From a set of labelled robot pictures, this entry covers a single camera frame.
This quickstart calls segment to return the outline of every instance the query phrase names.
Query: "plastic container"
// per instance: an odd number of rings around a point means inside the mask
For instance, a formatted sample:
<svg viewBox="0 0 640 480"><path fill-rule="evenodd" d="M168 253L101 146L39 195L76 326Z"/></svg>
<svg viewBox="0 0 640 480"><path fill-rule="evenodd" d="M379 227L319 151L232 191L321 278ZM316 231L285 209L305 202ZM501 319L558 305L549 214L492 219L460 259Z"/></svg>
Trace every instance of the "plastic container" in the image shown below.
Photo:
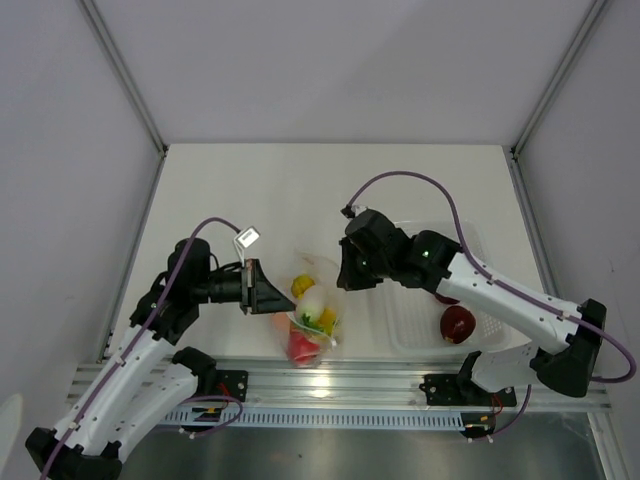
<svg viewBox="0 0 640 480"><path fill-rule="evenodd" d="M322 356L342 341L342 320L345 309L345 292L336 287L340 268L328 258L304 252L294 252L291 264L277 281L279 289L294 303L298 299L291 293L291 284L299 275L309 275L316 285L327 292L327 308L336 314L331 334L314 330L301 324L294 312L272 315L277 339L287 358L297 367L313 367Z"/></svg>
<svg viewBox="0 0 640 480"><path fill-rule="evenodd" d="M395 225L409 236L422 230L433 230L458 239L452 222L397 222ZM462 230L471 251L489 263L473 224L462 222ZM471 311L476 318L476 328L467 340L454 345L440 334L440 317L448 305L440 303L424 290L407 289L391 280L385 280L377 290L377 298L386 313L391 345L407 356L445 357L465 355L476 350L502 350L511 340L509 326L461 302L459 305Z"/></svg>

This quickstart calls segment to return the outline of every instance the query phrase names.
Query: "yellow fruit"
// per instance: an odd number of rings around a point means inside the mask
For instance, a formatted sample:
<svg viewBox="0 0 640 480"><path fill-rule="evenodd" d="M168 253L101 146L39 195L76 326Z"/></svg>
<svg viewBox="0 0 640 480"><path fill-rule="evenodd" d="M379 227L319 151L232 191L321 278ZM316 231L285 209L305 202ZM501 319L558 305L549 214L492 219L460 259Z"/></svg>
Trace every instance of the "yellow fruit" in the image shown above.
<svg viewBox="0 0 640 480"><path fill-rule="evenodd" d="M337 317L338 316L335 311L331 308L325 308L320 318L318 318L317 324L327 335L331 335L333 333L333 326L336 324Z"/></svg>
<svg viewBox="0 0 640 480"><path fill-rule="evenodd" d="M303 274L296 277L291 284L291 294L300 298L304 292L306 292L309 288L313 287L316 282L313 281L309 275Z"/></svg>

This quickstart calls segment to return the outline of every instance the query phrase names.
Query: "gray floor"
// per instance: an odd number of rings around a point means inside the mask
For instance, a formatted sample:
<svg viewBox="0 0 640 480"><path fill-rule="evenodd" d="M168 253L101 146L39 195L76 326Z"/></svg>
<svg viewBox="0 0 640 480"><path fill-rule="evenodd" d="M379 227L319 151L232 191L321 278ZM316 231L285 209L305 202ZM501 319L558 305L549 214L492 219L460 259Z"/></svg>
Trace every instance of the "gray floor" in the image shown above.
<svg viewBox="0 0 640 480"><path fill-rule="evenodd" d="M155 433L121 480L604 479L582 414L529 414L494 444L457 433L229 428Z"/></svg>

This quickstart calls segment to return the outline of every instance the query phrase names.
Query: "red fruit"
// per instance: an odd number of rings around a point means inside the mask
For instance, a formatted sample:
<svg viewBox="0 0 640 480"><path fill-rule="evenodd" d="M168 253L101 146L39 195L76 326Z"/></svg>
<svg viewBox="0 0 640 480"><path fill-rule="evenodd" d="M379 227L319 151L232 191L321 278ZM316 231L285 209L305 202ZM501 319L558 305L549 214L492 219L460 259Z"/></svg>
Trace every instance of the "red fruit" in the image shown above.
<svg viewBox="0 0 640 480"><path fill-rule="evenodd" d="M287 356L296 365L309 365L320 353L320 346L310 342L302 332L291 330Z"/></svg>
<svg viewBox="0 0 640 480"><path fill-rule="evenodd" d="M439 293L434 293L433 296L436 297L436 300L438 300L440 303L444 303L445 305L457 305L458 303L460 303L460 300L445 297L444 295L440 295Z"/></svg>
<svg viewBox="0 0 640 480"><path fill-rule="evenodd" d="M471 336L476 328L476 319L466 308L449 307L440 319L440 334L447 342L458 345Z"/></svg>

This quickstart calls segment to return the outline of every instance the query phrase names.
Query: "green vegetable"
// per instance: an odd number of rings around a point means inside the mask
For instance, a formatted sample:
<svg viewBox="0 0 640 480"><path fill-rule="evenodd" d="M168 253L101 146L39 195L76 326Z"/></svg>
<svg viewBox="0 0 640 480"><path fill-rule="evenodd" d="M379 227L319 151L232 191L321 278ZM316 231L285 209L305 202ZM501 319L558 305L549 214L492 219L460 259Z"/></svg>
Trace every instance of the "green vegetable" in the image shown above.
<svg viewBox="0 0 640 480"><path fill-rule="evenodd" d="M296 307L296 319L305 326L317 328L316 322L327 305L327 290L322 285L314 285L304 292Z"/></svg>

